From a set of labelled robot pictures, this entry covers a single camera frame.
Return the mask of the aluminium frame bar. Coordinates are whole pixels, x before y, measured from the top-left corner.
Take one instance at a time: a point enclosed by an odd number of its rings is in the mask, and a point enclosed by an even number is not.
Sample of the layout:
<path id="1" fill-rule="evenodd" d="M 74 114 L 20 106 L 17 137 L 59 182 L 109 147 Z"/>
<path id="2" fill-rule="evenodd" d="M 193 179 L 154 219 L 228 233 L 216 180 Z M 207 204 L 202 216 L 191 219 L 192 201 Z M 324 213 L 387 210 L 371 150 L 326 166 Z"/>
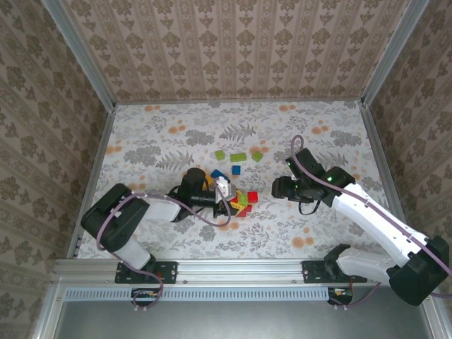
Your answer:
<path id="1" fill-rule="evenodd" d="M 61 282 L 52 282 L 44 298 L 32 339 L 54 339 L 66 288 Z"/>
<path id="2" fill-rule="evenodd" d="M 431 339 L 452 339 L 452 323 L 449 321 L 444 302 L 429 297 L 422 303 Z"/>

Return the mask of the aluminium corner post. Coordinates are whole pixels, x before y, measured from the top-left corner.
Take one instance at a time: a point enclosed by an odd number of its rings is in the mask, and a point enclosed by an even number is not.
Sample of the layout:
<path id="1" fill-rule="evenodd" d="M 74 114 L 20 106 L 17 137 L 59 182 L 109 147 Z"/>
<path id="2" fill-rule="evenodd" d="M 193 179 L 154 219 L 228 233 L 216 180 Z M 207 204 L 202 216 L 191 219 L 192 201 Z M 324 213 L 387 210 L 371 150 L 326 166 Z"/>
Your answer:
<path id="1" fill-rule="evenodd" d="M 91 86 L 107 110 L 107 113 L 113 113 L 116 100 L 112 91 L 108 88 L 100 68 L 96 65 L 94 58 L 90 54 L 88 43 L 83 41 L 82 35 L 79 33 L 74 21 L 70 18 L 69 12 L 65 9 L 64 2 L 62 0 L 42 0 L 42 3 L 73 52 L 73 55 L 90 81 Z"/>
<path id="2" fill-rule="evenodd" d="M 374 101 L 428 4 L 429 0 L 410 0 L 363 91 L 361 101 L 365 107 L 369 107 Z"/>

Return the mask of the thin aluminium table edge rail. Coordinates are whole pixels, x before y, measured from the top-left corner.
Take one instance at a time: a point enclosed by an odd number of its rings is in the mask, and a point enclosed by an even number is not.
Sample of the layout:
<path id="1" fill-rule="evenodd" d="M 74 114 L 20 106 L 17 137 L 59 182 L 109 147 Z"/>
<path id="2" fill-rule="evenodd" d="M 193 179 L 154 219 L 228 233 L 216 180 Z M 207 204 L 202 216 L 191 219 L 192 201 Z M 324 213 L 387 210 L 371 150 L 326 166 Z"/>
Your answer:
<path id="1" fill-rule="evenodd" d="M 278 98 L 239 98 L 239 99 L 204 99 L 204 100 L 156 100 L 156 101 L 117 101 L 119 105 L 179 105 L 179 104 L 222 104 L 249 102 L 361 102 L 360 97 L 278 97 Z"/>

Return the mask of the wide aluminium extrusion rail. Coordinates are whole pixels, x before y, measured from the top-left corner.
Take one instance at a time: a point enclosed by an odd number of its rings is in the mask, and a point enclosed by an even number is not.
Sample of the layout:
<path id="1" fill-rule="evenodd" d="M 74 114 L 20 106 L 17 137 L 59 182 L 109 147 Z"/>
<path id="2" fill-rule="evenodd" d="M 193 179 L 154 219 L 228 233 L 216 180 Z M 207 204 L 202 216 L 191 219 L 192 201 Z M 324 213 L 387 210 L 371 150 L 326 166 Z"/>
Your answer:
<path id="1" fill-rule="evenodd" d="M 165 259 L 176 261 L 178 273 L 175 284 L 187 287 L 282 287 L 282 286 L 347 286 L 372 285 L 364 283 L 305 283 L 302 262 L 310 258 L 293 259 Z M 79 287 L 157 287 L 157 284 L 116 284 L 114 279 L 119 262 L 109 259 L 65 259 L 55 264 L 50 283 L 61 282 Z"/>

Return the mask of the grey metal panel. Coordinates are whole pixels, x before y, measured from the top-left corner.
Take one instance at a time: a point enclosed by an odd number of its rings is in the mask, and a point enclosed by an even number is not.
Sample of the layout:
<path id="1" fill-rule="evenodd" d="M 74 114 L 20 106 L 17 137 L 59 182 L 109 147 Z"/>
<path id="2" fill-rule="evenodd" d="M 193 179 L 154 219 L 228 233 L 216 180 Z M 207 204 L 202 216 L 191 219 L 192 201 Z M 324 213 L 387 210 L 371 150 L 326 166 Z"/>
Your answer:
<path id="1" fill-rule="evenodd" d="M 422 307 L 386 288 L 363 304 L 327 302 L 69 302 L 55 339 L 433 339 Z"/>

